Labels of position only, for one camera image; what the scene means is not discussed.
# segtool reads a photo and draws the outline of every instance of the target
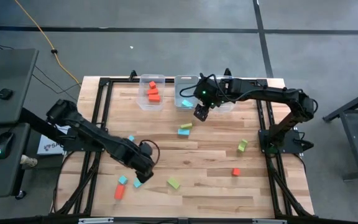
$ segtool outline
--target gray concrete floor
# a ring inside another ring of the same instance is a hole
[[[252,0],[21,0],[42,26],[257,28]],[[266,29],[358,30],[355,0],[259,0]],[[0,25],[32,26],[14,1],[0,0]],[[79,80],[85,75],[128,75],[131,70],[165,75],[221,73],[266,77],[258,34],[59,33],[47,35],[63,64]],[[305,153],[314,210],[323,218],[358,221],[358,180],[339,120],[322,117],[358,95],[358,35],[266,35],[275,78],[302,88],[319,102],[316,119],[299,125],[315,147]],[[0,31],[0,44],[40,50],[37,65],[63,88],[73,84],[60,70],[39,32]],[[48,82],[38,71],[34,72]],[[69,93],[78,96],[79,89]],[[58,98],[33,79],[26,107],[44,117]],[[57,170],[27,172],[25,200],[0,198],[0,218],[47,214]]]

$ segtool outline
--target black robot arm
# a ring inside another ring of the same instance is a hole
[[[47,113],[47,122],[59,126],[69,125],[68,134],[61,136],[60,144],[66,151],[102,151],[122,165],[136,170],[137,178],[144,183],[153,176],[155,163],[152,148],[145,142],[139,146],[126,138],[111,136],[95,124],[84,119],[76,105],[68,100],[58,100]]]
[[[200,75],[201,79],[196,85],[194,96],[203,105],[197,105],[194,115],[201,121],[206,120],[210,108],[219,107],[223,103],[249,99],[284,103],[290,107],[291,113],[279,124],[271,125],[267,136],[269,144],[280,147],[283,146],[285,134],[289,130],[298,123],[309,121],[314,116],[315,100],[309,98],[301,89],[272,88],[240,78],[223,78],[218,83],[215,75],[208,77]]]

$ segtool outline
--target light blue block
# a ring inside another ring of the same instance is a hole
[[[178,134],[188,136],[190,134],[190,130],[189,129],[178,129]]]
[[[120,184],[126,184],[128,182],[128,178],[126,178],[125,176],[121,176],[119,179],[118,179],[118,182]]]
[[[139,181],[138,178],[135,178],[134,186],[135,186],[136,188],[139,188],[140,186],[142,186],[142,183]]]
[[[187,100],[183,100],[182,103],[181,103],[182,106],[186,106],[186,107],[192,107],[193,104],[190,103],[189,101]]]

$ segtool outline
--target clear plastic bin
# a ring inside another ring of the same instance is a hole
[[[158,88],[158,94],[161,97],[159,103],[149,102],[149,96],[147,90],[150,89],[149,83],[154,81]],[[164,89],[165,89],[165,76],[164,75],[152,75],[143,74],[139,80],[139,92],[137,94],[136,103],[142,108],[142,110],[158,111],[162,110],[164,102]]]
[[[198,76],[196,75],[179,75],[175,77],[174,84],[175,84],[175,106],[181,109],[194,109],[197,106],[198,99],[193,97],[182,97],[180,96],[180,90],[191,87],[198,83]],[[190,96],[194,93],[194,89],[185,90],[182,92],[184,96]],[[183,100],[189,101],[193,106],[184,106],[182,105]]]
[[[220,82],[221,79],[233,79],[234,77],[230,77],[230,76],[216,76],[216,79],[218,81],[218,83]],[[231,103],[231,102],[227,102],[222,104],[220,107],[215,107],[213,108],[211,111],[217,112],[217,113],[227,113],[230,112],[234,109],[234,107],[236,106],[235,103]]]

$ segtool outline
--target computer mouse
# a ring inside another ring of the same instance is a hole
[[[5,132],[0,135],[0,159],[5,159],[11,153],[14,134]]]

